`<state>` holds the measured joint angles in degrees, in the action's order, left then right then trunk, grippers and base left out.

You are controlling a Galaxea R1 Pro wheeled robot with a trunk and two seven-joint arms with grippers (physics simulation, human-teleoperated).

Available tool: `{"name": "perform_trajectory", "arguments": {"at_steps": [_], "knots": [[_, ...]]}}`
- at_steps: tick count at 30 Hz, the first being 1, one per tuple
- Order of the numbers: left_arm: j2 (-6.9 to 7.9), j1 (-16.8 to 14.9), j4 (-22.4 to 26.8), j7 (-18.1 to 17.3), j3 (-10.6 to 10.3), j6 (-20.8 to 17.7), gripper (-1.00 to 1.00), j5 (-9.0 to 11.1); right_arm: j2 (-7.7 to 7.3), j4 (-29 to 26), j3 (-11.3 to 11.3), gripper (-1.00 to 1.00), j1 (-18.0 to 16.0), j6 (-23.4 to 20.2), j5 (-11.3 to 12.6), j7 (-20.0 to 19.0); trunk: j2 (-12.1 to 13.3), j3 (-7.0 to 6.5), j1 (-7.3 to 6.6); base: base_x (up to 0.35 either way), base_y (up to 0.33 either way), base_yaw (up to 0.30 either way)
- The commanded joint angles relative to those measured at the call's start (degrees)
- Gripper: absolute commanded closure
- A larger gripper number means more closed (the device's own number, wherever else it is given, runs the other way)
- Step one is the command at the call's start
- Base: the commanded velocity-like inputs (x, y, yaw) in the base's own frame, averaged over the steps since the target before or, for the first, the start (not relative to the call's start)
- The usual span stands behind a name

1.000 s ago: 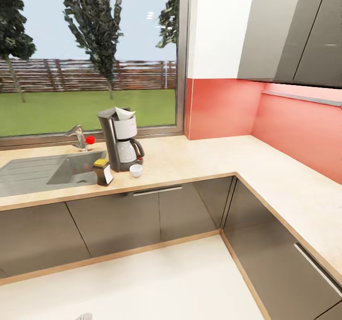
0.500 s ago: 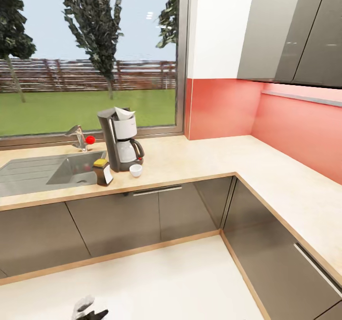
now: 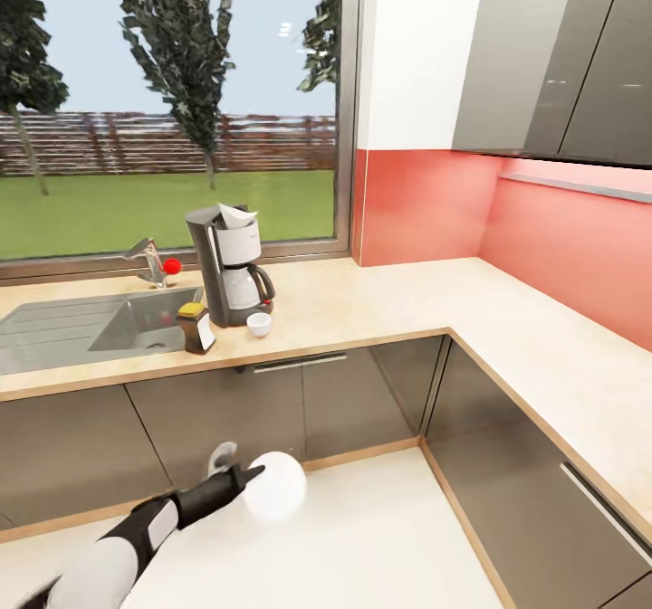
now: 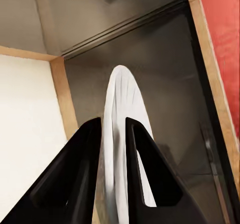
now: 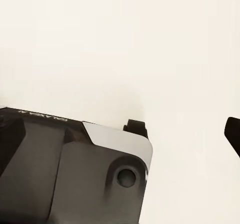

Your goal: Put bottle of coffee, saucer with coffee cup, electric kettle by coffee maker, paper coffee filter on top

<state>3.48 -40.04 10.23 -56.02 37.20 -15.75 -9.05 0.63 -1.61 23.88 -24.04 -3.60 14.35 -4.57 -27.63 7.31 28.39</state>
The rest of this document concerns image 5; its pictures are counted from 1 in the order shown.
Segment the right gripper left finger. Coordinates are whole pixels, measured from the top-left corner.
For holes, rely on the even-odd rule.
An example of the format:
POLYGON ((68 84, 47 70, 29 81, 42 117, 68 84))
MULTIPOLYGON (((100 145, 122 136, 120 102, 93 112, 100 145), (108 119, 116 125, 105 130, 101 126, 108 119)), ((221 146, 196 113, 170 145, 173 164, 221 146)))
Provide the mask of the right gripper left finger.
POLYGON ((22 117, 0 122, 0 177, 26 137, 22 117))

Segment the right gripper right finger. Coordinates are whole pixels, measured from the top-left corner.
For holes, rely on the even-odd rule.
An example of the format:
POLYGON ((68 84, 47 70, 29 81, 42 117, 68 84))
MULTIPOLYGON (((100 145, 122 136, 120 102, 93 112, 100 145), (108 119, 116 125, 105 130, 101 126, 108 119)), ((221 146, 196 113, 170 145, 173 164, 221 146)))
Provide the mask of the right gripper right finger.
POLYGON ((227 119, 224 135, 240 157, 240 119, 229 117, 227 119))

